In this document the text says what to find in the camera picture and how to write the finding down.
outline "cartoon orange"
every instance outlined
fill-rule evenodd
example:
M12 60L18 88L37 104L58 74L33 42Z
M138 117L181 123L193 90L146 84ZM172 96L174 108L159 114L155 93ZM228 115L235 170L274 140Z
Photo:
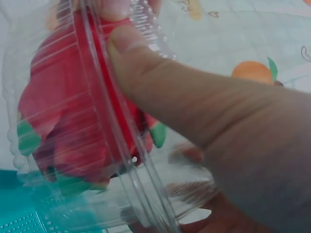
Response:
M268 67L256 61L239 63L233 70L232 77L249 79L260 83L273 84L273 76Z
M311 6L311 0L303 0L308 6Z

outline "green leaf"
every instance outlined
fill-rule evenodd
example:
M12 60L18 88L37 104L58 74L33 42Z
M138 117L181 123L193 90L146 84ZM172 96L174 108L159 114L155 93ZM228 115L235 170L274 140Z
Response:
M41 137L35 132L32 125L21 120L17 125L18 149L26 157L35 152L41 144Z
M268 61L269 61L269 68L270 68L270 71L272 74L272 79L275 82L276 78L277 78L277 73L278 73L277 66L276 66L275 62L270 57L268 57Z
M151 129L149 129L149 132L154 142L154 145L157 148L161 148L165 142L167 135L166 125L162 124L161 122L158 122Z

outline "fingernail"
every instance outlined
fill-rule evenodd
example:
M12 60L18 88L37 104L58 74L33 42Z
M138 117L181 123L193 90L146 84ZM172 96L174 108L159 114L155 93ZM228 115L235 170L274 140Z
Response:
M141 33L133 26L121 26L115 29L110 39L120 53L125 53L137 47L146 47L147 42Z
M97 7L105 19L121 20L130 15L131 0L97 0Z

